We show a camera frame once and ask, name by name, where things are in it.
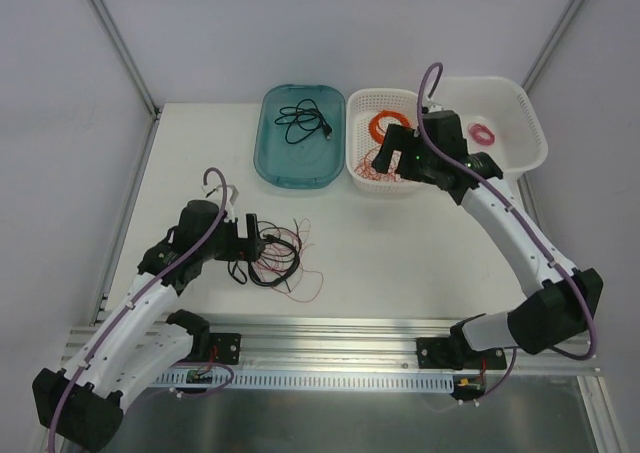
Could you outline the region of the white deep plastic tub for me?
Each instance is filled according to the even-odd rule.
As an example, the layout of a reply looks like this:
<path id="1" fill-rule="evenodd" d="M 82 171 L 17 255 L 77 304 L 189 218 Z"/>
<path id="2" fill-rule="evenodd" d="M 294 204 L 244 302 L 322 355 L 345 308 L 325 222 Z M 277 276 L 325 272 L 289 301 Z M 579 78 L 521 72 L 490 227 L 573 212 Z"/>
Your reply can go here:
<path id="1" fill-rule="evenodd" d="M 510 79 L 445 76 L 432 101 L 459 115 L 469 151 L 489 154 L 512 187 L 548 155 L 533 106 L 522 87 Z"/>

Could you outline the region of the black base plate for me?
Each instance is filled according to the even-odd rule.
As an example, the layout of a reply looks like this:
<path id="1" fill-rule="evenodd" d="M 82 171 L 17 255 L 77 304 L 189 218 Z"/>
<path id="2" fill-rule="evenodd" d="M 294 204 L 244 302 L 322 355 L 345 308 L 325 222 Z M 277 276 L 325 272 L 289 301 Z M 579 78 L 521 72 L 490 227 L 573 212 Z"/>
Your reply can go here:
<path id="1" fill-rule="evenodd" d="M 503 371 L 507 368 L 506 355 L 500 348 L 456 352 L 445 337 L 419 337 L 415 345 L 420 369 Z"/>
<path id="2" fill-rule="evenodd" d="M 208 362 L 237 365 L 240 361 L 242 335 L 239 333 L 209 333 L 204 359 Z"/>

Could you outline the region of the right aluminium frame post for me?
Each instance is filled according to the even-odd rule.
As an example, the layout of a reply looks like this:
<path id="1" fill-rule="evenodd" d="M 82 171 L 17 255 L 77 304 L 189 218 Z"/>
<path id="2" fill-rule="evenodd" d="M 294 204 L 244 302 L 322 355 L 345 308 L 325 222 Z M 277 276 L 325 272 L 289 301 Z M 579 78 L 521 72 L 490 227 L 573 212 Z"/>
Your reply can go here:
<path id="1" fill-rule="evenodd" d="M 521 84 L 525 92 L 530 93 L 534 89 L 587 1 L 567 1 Z"/>

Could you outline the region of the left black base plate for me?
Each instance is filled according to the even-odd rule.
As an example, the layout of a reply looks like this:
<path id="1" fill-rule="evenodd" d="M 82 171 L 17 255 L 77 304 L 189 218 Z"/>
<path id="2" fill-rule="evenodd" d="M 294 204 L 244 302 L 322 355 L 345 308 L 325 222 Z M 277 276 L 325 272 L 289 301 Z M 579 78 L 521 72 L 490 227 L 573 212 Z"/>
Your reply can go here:
<path id="1" fill-rule="evenodd" d="M 204 359 L 208 362 L 237 365 L 240 361 L 242 335 L 239 333 L 209 333 Z"/>

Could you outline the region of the aluminium mounting rail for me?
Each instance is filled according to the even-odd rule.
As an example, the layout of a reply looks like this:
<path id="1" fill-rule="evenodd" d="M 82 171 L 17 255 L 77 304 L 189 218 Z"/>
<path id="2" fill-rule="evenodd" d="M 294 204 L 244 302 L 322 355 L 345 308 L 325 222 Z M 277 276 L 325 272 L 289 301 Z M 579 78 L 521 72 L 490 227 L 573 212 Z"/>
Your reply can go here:
<path id="1" fill-rule="evenodd" d="M 416 338 L 440 337 L 457 320 L 305 318 L 200 313 L 213 332 L 241 335 L 244 369 L 399 372 L 418 368 Z M 106 319 L 74 326 L 62 353 L 69 360 Z M 602 376 L 597 358 L 573 361 L 554 352 L 518 352 L 515 375 Z"/>

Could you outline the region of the aluminium frame post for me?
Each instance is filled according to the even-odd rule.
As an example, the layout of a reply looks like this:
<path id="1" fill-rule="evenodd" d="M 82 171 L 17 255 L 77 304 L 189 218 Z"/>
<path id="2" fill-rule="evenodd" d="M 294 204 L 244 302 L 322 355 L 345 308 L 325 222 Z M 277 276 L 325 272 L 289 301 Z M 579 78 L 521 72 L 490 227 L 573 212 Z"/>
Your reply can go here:
<path id="1" fill-rule="evenodd" d="M 530 93 L 534 89 L 587 1 L 567 1 L 521 84 L 525 92 Z"/>
<path id="2" fill-rule="evenodd" d="M 87 1 L 146 111 L 152 118 L 157 118 L 161 109 L 154 100 L 107 3 L 105 0 Z"/>

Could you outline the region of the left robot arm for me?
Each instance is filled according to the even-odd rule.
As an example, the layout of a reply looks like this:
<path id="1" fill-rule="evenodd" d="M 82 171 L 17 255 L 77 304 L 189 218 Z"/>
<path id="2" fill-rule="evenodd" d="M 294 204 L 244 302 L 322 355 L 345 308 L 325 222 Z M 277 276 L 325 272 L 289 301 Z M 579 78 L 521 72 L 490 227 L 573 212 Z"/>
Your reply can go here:
<path id="1" fill-rule="evenodd" d="M 208 261 L 249 262 L 265 248 L 258 218 L 245 216 L 247 235 L 222 202 L 191 200 L 177 225 L 149 248 L 118 306 L 59 370 L 42 369 L 32 383 L 48 448 L 57 437 L 87 452 L 113 439 L 135 399 L 174 364 L 212 357 L 210 324 L 179 309 L 171 312 L 186 287 Z"/>

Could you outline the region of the white perforated basket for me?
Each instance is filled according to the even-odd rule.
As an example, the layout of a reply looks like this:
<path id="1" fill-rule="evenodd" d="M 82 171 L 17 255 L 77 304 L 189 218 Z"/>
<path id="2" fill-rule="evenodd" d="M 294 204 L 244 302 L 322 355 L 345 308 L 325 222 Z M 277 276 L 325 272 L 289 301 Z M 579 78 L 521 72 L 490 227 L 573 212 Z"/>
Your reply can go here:
<path id="1" fill-rule="evenodd" d="M 416 125 L 417 94 L 394 88 L 367 88 L 353 93 L 346 110 L 345 164 L 354 185 L 367 193 L 401 195 L 417 191 L 420 183 L 393 173 L 377 173 L 371 165 L 381 144 L 371 135 L 371 125 L 379 137 L 389 124 Z"/>

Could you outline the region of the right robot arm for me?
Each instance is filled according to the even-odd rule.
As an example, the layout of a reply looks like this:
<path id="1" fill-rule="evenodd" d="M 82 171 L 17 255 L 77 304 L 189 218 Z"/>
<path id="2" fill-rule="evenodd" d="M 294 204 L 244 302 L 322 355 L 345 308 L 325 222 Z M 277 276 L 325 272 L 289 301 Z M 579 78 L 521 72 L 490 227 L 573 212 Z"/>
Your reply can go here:
<path id="1" fill-rule="evenodd" d="M 490 155 L 470 153 L 461 120 L 451 110 L 424 111 L 417 128 L 387 127 L 372 161 L 385 173 L 392 168 L 405 180 L 432 184 L 447 192 L 485 230 L 511 267 L 525 296 L 518 307 L 480 314 L 455 324 L 447 339 L 428 352 L 450 369 L 469 368 L 485 352 L 512 348 L 535 355 L 586 332 L 590 346 L 563 356 L 584 361 L 597 349 L 595 312 L 603 280 L 593 268 L 579 269 L 544 236 L 515 203 L 504 174 Z"/>

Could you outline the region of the teal plastic tray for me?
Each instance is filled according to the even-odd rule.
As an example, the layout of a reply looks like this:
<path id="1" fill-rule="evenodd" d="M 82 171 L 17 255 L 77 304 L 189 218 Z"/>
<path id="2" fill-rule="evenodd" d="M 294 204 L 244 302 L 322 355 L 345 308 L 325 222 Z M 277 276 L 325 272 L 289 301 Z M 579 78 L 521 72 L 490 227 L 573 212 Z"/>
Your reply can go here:
<path id="1" fill-rule="evenodd" d="M 327 85 L 283 84 L 262 101 L 253 163 L 269 184 L 312 190 L 328 186 L 345 162 L 346 104 Z"/>

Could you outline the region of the left aluminium frame post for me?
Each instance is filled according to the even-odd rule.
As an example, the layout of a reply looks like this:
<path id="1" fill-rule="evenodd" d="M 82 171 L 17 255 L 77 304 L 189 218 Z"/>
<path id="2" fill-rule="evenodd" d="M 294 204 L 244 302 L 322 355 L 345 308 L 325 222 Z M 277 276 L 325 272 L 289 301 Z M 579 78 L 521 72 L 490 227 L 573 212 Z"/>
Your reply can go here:
<path id="1" fill-rule="evenodd" d="M 105 0 L 87 1 L 146 111 L 152 118 L 157 118 L 161 109 L 154 100 L 107 3 Z"/>

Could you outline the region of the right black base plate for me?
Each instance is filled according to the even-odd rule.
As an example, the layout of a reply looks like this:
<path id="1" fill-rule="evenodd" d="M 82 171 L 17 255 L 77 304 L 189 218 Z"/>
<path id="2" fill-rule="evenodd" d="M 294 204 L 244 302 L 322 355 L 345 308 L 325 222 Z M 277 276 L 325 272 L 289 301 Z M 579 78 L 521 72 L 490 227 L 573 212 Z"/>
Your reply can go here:
<path id="1" fill-rule="evenodd" d="M 507 368 L 506 355 L 500 348 L 456 352 L 445 337 L 419 337 L 415 345 L 420 369 L 503 371 Z"/>

